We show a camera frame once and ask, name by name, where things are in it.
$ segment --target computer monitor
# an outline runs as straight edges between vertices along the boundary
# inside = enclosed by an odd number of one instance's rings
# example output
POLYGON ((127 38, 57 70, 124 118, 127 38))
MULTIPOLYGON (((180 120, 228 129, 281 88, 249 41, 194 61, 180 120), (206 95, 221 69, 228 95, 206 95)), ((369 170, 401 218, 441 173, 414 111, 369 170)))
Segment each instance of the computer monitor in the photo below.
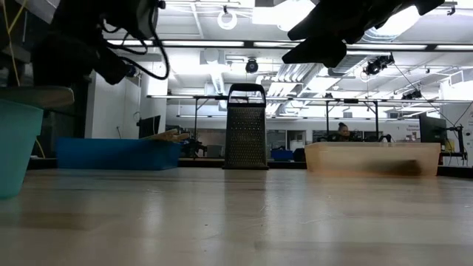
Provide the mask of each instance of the computer monitor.
POLYGON ((421 123, 421 142, 445 144, 446 121, 440 118, 428 117, 427 114, 419 116, 421 123))
POLYGON ((137 126, 140 127, 139 138, 149 137, 158 133, 160 127, 161 116, 150 117, 146 119, 140 119, 137 126))

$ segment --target teal plastic bin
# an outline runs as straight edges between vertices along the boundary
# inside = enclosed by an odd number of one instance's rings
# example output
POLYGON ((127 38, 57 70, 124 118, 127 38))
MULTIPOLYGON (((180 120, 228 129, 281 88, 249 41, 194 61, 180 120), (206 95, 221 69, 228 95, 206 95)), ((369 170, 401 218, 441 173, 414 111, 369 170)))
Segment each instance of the teal plastic bin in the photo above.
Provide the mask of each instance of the teal plastic bin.
POLYGON ((42 121, 43 110, 0 100, 0 198, 20 192, 42 121))

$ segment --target box grater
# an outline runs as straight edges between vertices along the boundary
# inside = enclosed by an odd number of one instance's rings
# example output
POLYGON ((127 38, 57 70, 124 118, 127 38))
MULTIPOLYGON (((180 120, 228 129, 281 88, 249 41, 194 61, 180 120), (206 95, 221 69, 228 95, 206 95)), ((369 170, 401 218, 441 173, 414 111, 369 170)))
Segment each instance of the box grater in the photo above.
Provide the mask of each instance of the box grater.
POLYGON ((224 169, 268 170, 266 162, 266 97, 261 85, 233 84, 228 93, 224 169), (262 103, 232 103, 232 93, 261 92, 262 103))

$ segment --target desk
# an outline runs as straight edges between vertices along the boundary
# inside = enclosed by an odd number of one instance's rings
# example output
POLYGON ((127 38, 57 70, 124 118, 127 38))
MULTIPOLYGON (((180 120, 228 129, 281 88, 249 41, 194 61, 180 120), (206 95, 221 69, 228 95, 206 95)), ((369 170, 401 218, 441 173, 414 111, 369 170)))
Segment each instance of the desk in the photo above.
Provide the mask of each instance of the desk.
POLYGON ((304 170, 30 171, 10 265, 471 265, 473 183, 304 170))

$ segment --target yellow cable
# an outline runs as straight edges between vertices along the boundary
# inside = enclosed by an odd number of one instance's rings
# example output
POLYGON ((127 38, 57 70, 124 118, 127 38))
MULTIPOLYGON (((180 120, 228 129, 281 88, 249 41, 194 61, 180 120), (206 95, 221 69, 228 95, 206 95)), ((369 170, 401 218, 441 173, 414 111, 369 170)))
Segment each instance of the yellow cable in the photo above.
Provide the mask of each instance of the yellow cable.
POLYGON ((20 18, 21 12, 23 12, 23 9, 26 7, 28 0, 23 0, 23 4, 21 4, 20 10, 16 13, 15 18, 13 19, 12 24, 8 28, 8 34, 10 34, 13 30, 13 27, 15 26, 16 22, 20 18))
POLYGON ((43 159, 46 159, 46 156, 44 156, 44 151, 43 147, 41 147, 41 144, 38 141, 38 138, 36 138, 36 144, 38 144, 39 150, 41 151, 41 155, 43 156, 43 159))
MULTIPOLYGON (((10 36, 10 33, 13 30, 13 27, 15 26, 16 22, 18 21, 18 18, 20 17, 21 12, 23 12, 23 9, 26 6, 26 3, 28 2, 28 0, 23 0, 23 4, 21 5, 20 10, 16 13, 15 18, 13 19, 13 23, 10 26, 8 26, 7 3, 6 2, 7 2, 6 0, 3 1, 3 14, 4 14, 4 17, 5 17, 5 25, 7 26, 7 34, 8 34, 8 40, 9 40, 9 45, 10 45, 10 54, 12 56, 13 69, 15 70, 16 83, 18 84, 18 86, 20 86, 21 85, 20 84, 20 78, 18 76, 18 69, 16 68, 15 53, 13 52, 13 45, 12 45, 12 41, 11 41, 12 38, 10 36)), ((41 151, 41 155, 43 156, 43 159, 45 159, 46 156, 44 155, 43 147, 39 143, 38 138, 36 138, 35 141, 36 141, 36 144, 38 144, 38 147, 39 147, 39 150, 41 151)))
POLYGON ((3 1, 3 15, 5 17, 5 25, 7 26, 8 41, 10 45, 10 53, 12 56, 13 69, 15 70, 16 83, 18 86, 20 86, 20 78, 18 76, 18 70, 16 69, 15 53, 13 52, 12 38, 10 36, 10 28, 8 27, 7 1, 3 1))

